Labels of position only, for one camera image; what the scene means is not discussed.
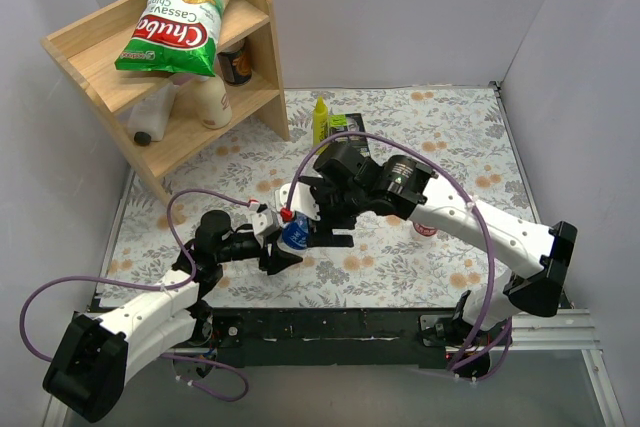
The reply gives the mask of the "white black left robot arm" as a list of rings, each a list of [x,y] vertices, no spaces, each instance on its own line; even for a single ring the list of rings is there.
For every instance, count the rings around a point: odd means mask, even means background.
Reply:
[[[119,400],[126,383],[168,349],[187,343],[217,354],[228,332],[214,321],[204,301],[221,280],[224,264],[256,259],[277,274],[301,262],[310,233],[301,214],[282,224],[265,209],[233,228],[221,210],[205,213],[172,268],[155,291],[147,291],[99,317],[75,317],[45,374],[43,387],[90,422],[102,419]]]

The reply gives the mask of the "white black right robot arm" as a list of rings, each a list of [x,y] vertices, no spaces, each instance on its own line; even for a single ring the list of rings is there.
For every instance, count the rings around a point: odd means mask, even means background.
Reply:
[[[475,344],[524,312],[556,315],[577,229],[568,222],[531,223],[482,201],[465,199],[444,175],[411,157],[378,164],[343,142],[330,144],[300,178],[296,208],[315,223],[309,242],[335,246],[336,229],[351,229],[365,212],[431,227],[490,253],[507,266],[485,286],[465,292],[449,318],[427,329],[432,342]]]

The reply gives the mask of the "blue label water bottle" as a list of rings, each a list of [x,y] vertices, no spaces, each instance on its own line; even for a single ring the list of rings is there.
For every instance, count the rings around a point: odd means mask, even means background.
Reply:
[[[290,250],[303,251],[307,249],[309,234],[308,217],[302,213],[296,213],[293,220],[284,226],[281,243]]]

